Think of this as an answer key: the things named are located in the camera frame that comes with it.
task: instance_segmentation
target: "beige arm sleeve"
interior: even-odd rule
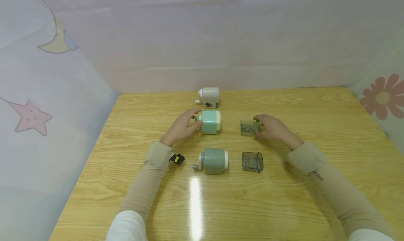
[[[292,166],[300,169],[317,187],[340,220],[347,236],[359,229],[393,235],[380,214],[325,155],[311,143],[305,142],[288,155]]]
[[[168,170],[168,162],[172,153],[173,148],[160,142],[152,143],[146,155],[146,161],[129,186],[119,212],[136,211],[146,222],[161,180]]]

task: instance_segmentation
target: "white sleeve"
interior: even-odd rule
[[[354,231],[348,241],[394,241],[388,236],[375,230],[361,229]]]
[[[147,241],[143,218],[132,210],[120,212],[109,227],[106,241]]]

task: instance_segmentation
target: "sleeve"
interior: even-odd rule
[[[161,180],[168,171],[173,148],[154,142],[146,155],[146,161],[129,186],[119,212],[133,210],[146,222],[147,215],[159,190]]]
[[[106,241],[147,241],[141,215],[132,210],[117,214],[108,230]]]
[[[394,241],[388,236],[375,230],[361,229],[354,231],[348,241]]]
[[[385,220],[364,195],[327,161],[317,147],[305,142],[289,153],[288,161],[316,186],[340,220],[346,236],[368,229],[393,237]]]

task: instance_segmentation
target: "mint green pencil sharpener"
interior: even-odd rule
[[[195,121],[203,122],[198,129],[202,134],[217,134],[222,124],[220,111],[202,111]]]
[[[229,154],[226,150],[205,148],[199,154],[199,164],[193,165],[194,170],[204,170],[205,174],[221,174],[229,167]]]

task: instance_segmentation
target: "fabric wall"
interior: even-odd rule
[[[350,85],[360,103],[404,154],[404,25]]]
[[[116,98],[42,0],[0,0],[1,240],[48,240]]]
[[[120,92],[339,86],[404,0],[45,0]]]

